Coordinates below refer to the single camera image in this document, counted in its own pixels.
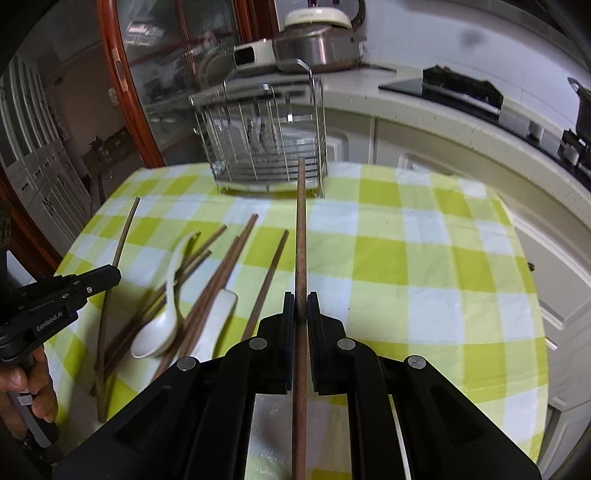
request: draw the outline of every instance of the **white countertop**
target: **white countertop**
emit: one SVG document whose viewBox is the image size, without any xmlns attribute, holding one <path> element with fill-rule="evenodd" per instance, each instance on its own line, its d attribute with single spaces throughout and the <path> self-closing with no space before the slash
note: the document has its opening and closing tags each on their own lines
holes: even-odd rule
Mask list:
<svg viewBox="0 0 591 480">
<path fill-rule="evenodd" d="M 323 75 L 324 107 L 375 116 L 468 146 L 517 172 L 573 212 L 591 229 L 591 193 L 576 178 L 525 141 L 472 115 L 428 100 L 378 89 L 383 83 L 421 78 L 422 70 L 360 69 Z M 508 99 L 511 108 L 562 136 L 562 131 Z"/>
</svg>

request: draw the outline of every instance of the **table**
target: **table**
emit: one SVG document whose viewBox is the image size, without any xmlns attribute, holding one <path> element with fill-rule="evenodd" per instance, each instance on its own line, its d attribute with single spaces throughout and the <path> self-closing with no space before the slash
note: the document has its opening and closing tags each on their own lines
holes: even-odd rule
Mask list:
<svg viewBox="0 0 591 480">
<path fill-rule="evenodd" d="M 379 355 L 427 358 L 535 460 L 548 395 L 544 331 L 527 260 L 499 197 L 474 181 L 358 164 L 330 164 L 324 189 L 324 199 L 309 200 L 307 211 L 308 288 L 319 293 L 322 312 Z M 213 244 L 211 258 L 181 289 L 186 314 L 252 212 L 260 218 L 228 284 L 238 304 L 215 355 L 239 341 L 287 228 L 262 317 L 281 310 L 284 292 L 294 290 L 295 196 L 219 194 L 202 164 L 134 173 L 84 228 L 59 274 L 112 261 L 135 196 L 142 200 L 119 266 L 110 338 L 163 282 L 176 242 L 193 230 L 201 230 L 203 241 L 225 223 L 228 232 Z M 99 426 L 88 392 L 102 297 L 92 297 L 80 319 L 47 347 L 66 451 Z M 148 384 L 157 364 L 123 361 L 109 416 Z M 309 390 L 311 477 L 345 478 L 346 399 Z M 290 428 L 290 397 L 257 396 L 247 476 L 289 471 Z"/>
</svg>

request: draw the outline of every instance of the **stainless steel dish drying rack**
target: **stainless steel dish drying rack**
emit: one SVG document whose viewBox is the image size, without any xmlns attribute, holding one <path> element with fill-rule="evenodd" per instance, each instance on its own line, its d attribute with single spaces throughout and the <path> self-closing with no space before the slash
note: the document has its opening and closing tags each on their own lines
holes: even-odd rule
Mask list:
<svg viewBox="0 0 591 480">
<path fill-rule="evenodd" d="M 295 190 L 300 158 L 306 188 L 322 195 L 326 124 L 322 79 L 284 75 L 236 79 L 190 97 L 218 188 Z"/>
</svg>

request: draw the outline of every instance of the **human hand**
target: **human hand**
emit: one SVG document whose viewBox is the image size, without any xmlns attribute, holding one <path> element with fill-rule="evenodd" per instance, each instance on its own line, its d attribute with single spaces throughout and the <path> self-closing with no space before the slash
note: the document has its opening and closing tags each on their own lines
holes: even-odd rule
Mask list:
<svg viewBox="0 0 591 480">
<path fill-rule="evenodd" d="M 18 440 L 22 440 L 27 434 L 27 426 L 12 405 L 7 392 L 21 392 L 28 388 L 32 395 L 36 395 L 31 406 L 36 417 L 52 423 L 57 415 L 57 397 L 42 346 L 35 349 L 33 358 L 35 364 L 28 378 L 20 367 L 0 365 L 0 417 L 12 436 Z"/>
</svg>

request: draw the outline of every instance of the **wooden chopstick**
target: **wooden chopstick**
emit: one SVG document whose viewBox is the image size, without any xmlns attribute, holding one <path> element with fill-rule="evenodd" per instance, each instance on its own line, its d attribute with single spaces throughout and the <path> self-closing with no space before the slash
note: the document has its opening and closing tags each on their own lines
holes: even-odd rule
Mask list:
<svg viewBox="0 0 591 480">
<path fill-rule="evenodd" d="M 306 164 L 300 159 L 297 171 L 297 212 L 295 223 L 295 345 L 293 417 L 291 429 L 291 477 L 306 480 L 307 343 L 306 297 Z"/>
<path fill-rule="evenodd" d="M 248 318 L 246 328 L 244 329 L 244 333 L 242 334 L 241 342 L 246 340 L 247 338 L 250 338 L 255 331 L 256 323 L 258 322 L 262 306 L 264 305 L 265 299 L 267 298 L 267 293 L 269 293 L 269 287 L 271 286 L 271 282 L 273 281 L 273 275 L 275 275 L 275 270 L 277 270 L 277 265 L 279 264 L 281 254 L 283 253 L 283 248 L 285 247 L 285 243 L 287 242 L 287 237 L 289 236 L 289 234 L 290 231 L 285 230 L 283 232 L 281 240 L 279 240 L 279 245 L 277 245 L 275 256 L 271 261 L 271 265 L 269 266 L 269 270 L 267 271 L 265 280 L 263 280 L 262 282 L 261 290 L 259 291 L 254 307 L 252 308 L 251 315 Z"/>
<path fill-rule="evenodd" d="M 203 289 L 199 299 L 195 302 L 191 311 L 185 318 L 183 328 L 180 329 L 182 337 L 177 337 L 173 343 L 173 347 L 164 355 L 152 377 L 152 381 L 156 380 L 168 369 L 171 361 L 176 356 L 177 351 L 178 357 L 182 358 L 190 354 L 193 350 L 195 344 L 199 340 L 199 336 L 205 325 L 205 320 L 211 311 L 216 295 L 228 282 L 232 270 L 234 269 L 244 245 L 250 236 L 252 228 L 256 223 L 256 219 L 258 219 L 258 215 L 255 213 L 250 217 L 240 236 L 237 236 L 232 242 L 222 263 L 219 264 L 217 270 Z"/>
<path fill-rule="evenodd" d="M 119 261 L 121 260 L 121 254 L 123 253 L 123 246 L 125 245 L 125 240 L 127 239 L 127 234 L 129 233 L 129 228 L 131 227 L 131 222 L 134 219 L 135 211 L 138 209 L 139 204 L 139 197 L 135 198 L 134 204 L 131 207 L 131 211 L 127 216 L 127 220 L 125 221 L 125 225 L 123 227 L 123 231 L 121 232 L 121 236 L 119 237 L 119 243 L 117 244 L 117 249 L 115 250 L 115 256 L 113 258 L 113 266 L 119 267 Z M 104 423 L 107 421 L 107 404 L 105 398 L 105 342 L 106 342 L 106 324 L 107 324 L 107 315 L 109 313 L 109 306 L 111 303 L 113 290 L 110 288 L 105 292 L 105 299 L 103 300 L 103 307 L 100 311 L 100 321 L 99 321 L 99 336 L 96 345 L 96 361 L 98 363 L 98 368 L 96 369 L 96 409 L 98 413 L 99 422 Z"/>
<path fill-rule="evenodd" d="M 189 277 L 195 272 L 195 270 L 199 268 L 203 261 L 208 258 L 209 255 L 211 255 L 211 253 L 211 250 L 207 250 L 200 258 L 197 259 L 196 262 L 189 266 L 188 270 L 183 272 L 183 274 L 177 280 L 177 289 L 189 279 Z M 113 353 L 113 356 L 108 358 L 105 366 L 105 375 L 107 378 L 117 369 L 119 363 L 121 363 L 121 361 L 124 359 L 138 332 L 144 327 L 144 325 L 156 317 L 164 305 L 166 305 L 166 296 L 160 298 L 158 302 L 153 305 L 153 308 L 150 309 L 149 312 L 137 320 L 137 322 L 134 324 L 134 328 L 129 331 L 129 335 L 119 344 L 119 348 Z"/>
<path fill-rule="evenodd" d="M 207 298 L 207 302 L 203 308 L 196 312 L 196 317 L 189 326 L 187 336 L 185 337 L 185 340 L 179 349 L 179 358 L 189 355 L 199 340 L 199 336 L 201 335 L 203 327 L 205 326 L 205 320 L 207 320 L 207 315 L 209 315 L 209 312 L 212 309 L 213 301 L 215 300 L 217 293 L 226 286 L 226 283 L 228 283 L 228 279 L 230 278 L 230 275 L 232 275 L 232 271 L 238 262 L 238 258 L 240 257 L 244 246 L 246 245 L 246 241 L 248 240 L 248 237 L 250 236 L 257 219 L 258 215 L 256 213 L 250 217 L 248 223 L 244 227 L 244 230 L 240 234 L 236 247 L 229 252 L 229 256 L 223 264 L 223 268 L 220 271 L 217 282 L 214 283 L 215 286 L 213 291 Z"/>
<path fill-rule="evenodd" d="M 187 280 L 187 278 L 191 275 L 191 273 L 193 273 L 195 271 L 195 269 L 201 264 L 201 262 L 203 262 L 203 260 L 205 258 L 207 258 L 207 256 L 201 257 L 202 253 L 204 253 L 205 250 L 207 250 L 211 246 L 211 244 L 214 243 L 214 241 L 217 240 L 222 233 L 224 233 L 224 231 L 227 228 L 228 227 L 226 225 L 222 225 L 207 240 L 205 240 L 205 243 L 202 246 L 200 246 L 199 249 L 194 254 L 190 255 L 187 259 L 185 259 L 183 261 L 180 268 L 176 272 L 177 286 L 182 284 L 182 282 L 180 280 L 181 277 L 184 278 L 183 282 L 185 280 Z M 193 270 L 191 271 L 191 273 L 189 273 L 187 275 L 186 271 L 190 270 L 191 268 Z M 133 338 L 138 334 L 138 332 L 141 330 L 141 328 L 145 325 L 145 323 L 141 323 L 142 318 L 147 318 L 147 313 L 153 307 L 156 306 L 155 304 L 158 302 L 158 300 L 161 297 L 164 298 L 164 303 L 162 305 L 160 305 L 160 302 L 158 302 L 158 305 L 160 305 L 160 307 L 158 309 L 162 308 L 162 306 L 166 303 L 166 298 L 164 297 L 165 290 L 166 290 L 166 283 L 161 285 L 160 288 L 154 290 L 150 294 L 150 296 L 148 296 L 148 298 L 142 302 L 143 306 L 137 311 L 137 313 L 131 318 L 131 320 L 121 329 L 121 331 L 115 336 L 115 338 L 113 338 L 112 342 L 109 344 L 109 346 L 107 347 L 107 350 L 105 352 L 105 358 L 107 359 L 107 363 L 109 363 L 110 359 L 118 358 L 119 357 L 118 352 L 121 349 L 123 349 L 124 352 L 127 351 L 127 349 L 129 348 L 129 345 L 131 345 L 130 338 L 131 338 L 131 340 L 133 340 Z"/>
<path fill-rule="evenodd" d="M 156 371 L 154 372 L 154 375 L 152 376 L 152 382 L 154 380 L 156 380 L 164 372 L 166 372 L 166 370 L 170 366 L 170 362 L 172 362 L 173 358 L 177 354 L 177 351 L 179 350 L 179 348 L 181 348 L 181 345 L 183 344 L 183 341 L 185 340 L 187 333 L 189 331 L 189 327 L 194 322 L 194 320 L 197 316 L 197 312 L 203 310 L 204 305 L 207 303 L 207 301 L 209 301 L 209 298 L 211 296 L 211 292 L 213 291 L 215 285 L 217 284 L 217 279 L 219 278 L 221 271 L 224 269 L 224 265 L 226 264 L 227 259 L 230 256 L 230 253 L 236 248 L 236 246 L 238 244 L 238 240 L 239 240 L 239 237 L 236 236 L 234 238 L 232 244 L 230 245 L 230 248 L 229 248 L 228 252 L 226 253 L 226 256 L 224 257 L 224 260 L 222 260 L 222 263 L 220 263 L 218 265 L 217 270 L 214 272 L 214 274 L 212 275 L 212 277 L 209 280 L 209 282 L 207 283 L 207 285 L 205 285 L 205 288 L 201 292 L 201 295 L 199 296 L 199 298 L 197 299 L 197 301 L 195 302 L 193 307 L 191 307 L 191 310 L 189 311 L 189 313 L 185 317 L 183 325 L 181 326 L 181 328 L 177 332 L 177 336 L 175 337 L 172 346 L 168 349 L 168 351 L 164 354 L 164 356 L 160 360 L 160 364 L 158 365 L 158 368 L 156 369 Z"/>
</svg>

